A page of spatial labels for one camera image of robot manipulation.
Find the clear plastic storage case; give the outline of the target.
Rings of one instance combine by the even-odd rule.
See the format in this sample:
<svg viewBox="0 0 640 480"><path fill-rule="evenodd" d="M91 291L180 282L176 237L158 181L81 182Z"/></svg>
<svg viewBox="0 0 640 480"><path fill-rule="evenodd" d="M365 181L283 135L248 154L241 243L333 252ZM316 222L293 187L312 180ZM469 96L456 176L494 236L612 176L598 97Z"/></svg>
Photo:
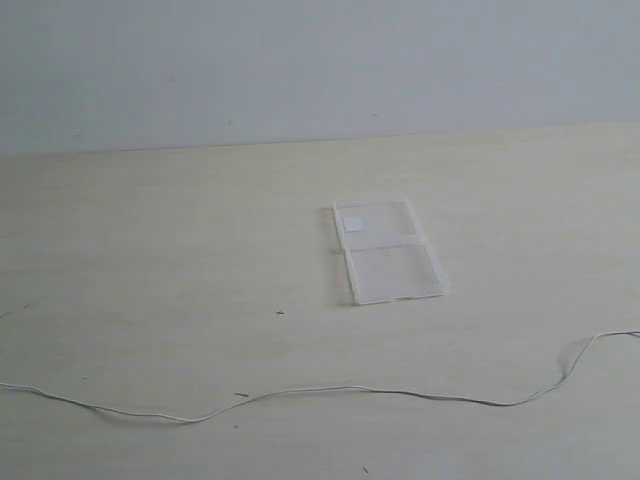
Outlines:
<svg viewBox="0 0 640 480"><path fill-rule="evenodd" d="M317 210L332 301L367 306L438 298L450 281L409 199L343 196Z"/></svg>

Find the white wired earphones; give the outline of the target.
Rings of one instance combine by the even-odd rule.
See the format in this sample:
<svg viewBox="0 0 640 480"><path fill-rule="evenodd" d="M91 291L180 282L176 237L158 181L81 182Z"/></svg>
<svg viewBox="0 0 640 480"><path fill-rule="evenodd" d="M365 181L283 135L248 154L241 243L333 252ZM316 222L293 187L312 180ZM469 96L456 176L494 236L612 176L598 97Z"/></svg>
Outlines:
<svg viewBox="0 0 640 480"><path fill-rule="evenodd" d="M273 392L263 393L255 396L243 397L241 401L238 401L233 404L229 404L228 406L225 406L219 409L212 410L210 412L207 412L204 415L197 416L197 417L179 417L179 416L170 415L168 413L164 413L160 411L126 410L126 409L110 407L110 406L96 404L96 403L84 402L78 399L70 398L68 396L51 393L32 385L21 385L21 384L12 384L7 382L2 382L1 389L6 391L11 391L11 392L23 393L27 395L33 395L49 401L55 401L55 402L65 403L68 405L73 405L75 407L83 408L83 409L95 412L97 414L114 415L114 416L121 416L125 418L133 418L133 419L161 421L161 422L167 422L167 423L172 423L176 425L196 425L196 424L204 423L214 419L215 417L223 415L234 409L244 407L246 405L255 404L257 402L267 400L267 399L272 399L272 398L282 397L282 396L289 396L289 395L316 395L316 394L334 394L334 393L361 393L361 394L367 394L367 395L398 395L398 396L416 398L416 399L430 401L430 402L444 402L444 403L451 402L451 403L480 405L480 406L491 407L491 408L512 408L512 407L529 404L541 397L549 395L550 393L560 389L564 384L568 382L568 380L574 374L582 358L598 342L604 339L615 338L615 337L633 337L638 339L639 331L638 330L606 331L606 332L595 334L589 337L588 339L585 339L581 343L581 346L577 350L573 359L569 361L566 367L563 367L561 369L560 375L557 380L553 381L551 384L542 388L541 390L535 391L532 394L522 399L513 400L513 401L496 401L496 400L474 398L474 397L464 396L464 395L429 394L425 392L418 392L418 391L412 391L412 390L376 388L376 387L369 387L364 385L331 385L326 387L305 386L305 387L273 391Z"/></svg>

